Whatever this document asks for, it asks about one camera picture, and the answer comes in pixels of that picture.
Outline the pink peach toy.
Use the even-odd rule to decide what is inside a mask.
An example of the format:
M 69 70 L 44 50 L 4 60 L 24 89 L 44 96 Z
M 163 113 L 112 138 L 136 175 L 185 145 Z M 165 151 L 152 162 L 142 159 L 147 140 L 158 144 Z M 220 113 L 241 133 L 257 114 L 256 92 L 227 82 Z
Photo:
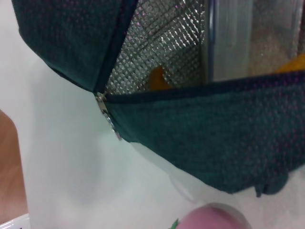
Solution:
M 246 217 L 237 209 L 222 203 L 198 207 L 168 229 L 252 229 Z

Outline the clear plastic lunch box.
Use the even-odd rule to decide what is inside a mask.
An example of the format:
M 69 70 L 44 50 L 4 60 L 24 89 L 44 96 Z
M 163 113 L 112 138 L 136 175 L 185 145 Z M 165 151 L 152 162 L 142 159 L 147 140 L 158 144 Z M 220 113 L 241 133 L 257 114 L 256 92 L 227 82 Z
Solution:
M 305 0 L 206 0 L 209 80 L 275 73 L 305 55 Z

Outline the teal insulated lunch bag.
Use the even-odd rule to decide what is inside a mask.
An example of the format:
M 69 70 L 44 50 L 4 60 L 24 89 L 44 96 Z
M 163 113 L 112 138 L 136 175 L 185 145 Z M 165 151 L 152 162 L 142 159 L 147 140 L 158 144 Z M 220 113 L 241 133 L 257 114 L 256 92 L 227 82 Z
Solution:
M 11 2 L 24 42 L 119 139 L 229 194 L 276 194 L 305 165 L 305 55 L 210 81 L 206 0 Z

